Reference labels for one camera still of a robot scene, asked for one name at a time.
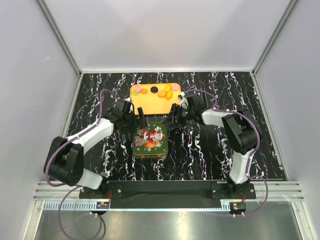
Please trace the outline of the gold tin lid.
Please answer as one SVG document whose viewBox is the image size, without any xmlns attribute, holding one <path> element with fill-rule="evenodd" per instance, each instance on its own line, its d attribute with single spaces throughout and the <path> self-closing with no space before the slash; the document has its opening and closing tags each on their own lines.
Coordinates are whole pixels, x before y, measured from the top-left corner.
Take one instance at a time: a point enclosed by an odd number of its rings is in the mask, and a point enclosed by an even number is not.
<svg viewBox="0 0 320 240">
<path fill-rule="evenodd" d="M 133 148 L 135 149 L 160 148 L 168 149 L 168 128 L 161 122 L 150 122 L 148 128 L 138 129 L 133 133 Z"/>
</svg>

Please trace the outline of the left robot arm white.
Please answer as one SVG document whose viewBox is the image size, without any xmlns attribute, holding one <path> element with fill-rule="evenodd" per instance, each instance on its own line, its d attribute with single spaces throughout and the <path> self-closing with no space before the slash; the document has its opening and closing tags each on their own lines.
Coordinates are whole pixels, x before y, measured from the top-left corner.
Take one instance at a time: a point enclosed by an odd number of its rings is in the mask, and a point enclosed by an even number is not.
<svg viewBox="0 0 320 240">
<path fill-rule="evenodd" d="M 99 114 L 96 122 L 82 131 L 68 136 L 57 136 L 52 140 L 44 174 L 52 187 L 68 185 L 86 187 L 97 198 L 108 193 L 107 179 L 84 167 L 86 153 L 103 139 L 118 132 L 128 134 L 146 129 L 148 124 L 141 107 L 137 108 L 128 100 L 117 100 L 105 115 Z"/>
</svg>

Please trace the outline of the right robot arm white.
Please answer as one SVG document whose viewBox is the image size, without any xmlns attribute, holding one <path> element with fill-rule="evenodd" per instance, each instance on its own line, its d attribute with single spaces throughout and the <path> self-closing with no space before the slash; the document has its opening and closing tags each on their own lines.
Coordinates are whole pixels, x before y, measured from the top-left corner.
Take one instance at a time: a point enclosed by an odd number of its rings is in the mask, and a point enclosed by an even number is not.
<svg viewBox="0 0 320 240">
<path fill-rule="evenodd" d="M 239 198 L 249 187 L 252 159 L 262 141 L 262 131 L 252 113 L 247 108 L 208 108 L 198 93 L 183 92 L 178 100 L 179 103 L 172 104 L 162 124 L 169 129 L 178 129 L 185 127 L 188 121 L 194 121 L 200 125 L 224 128 L 233 150 L 232 167 L 224 189 L 230 197 Z"/>
</svg>

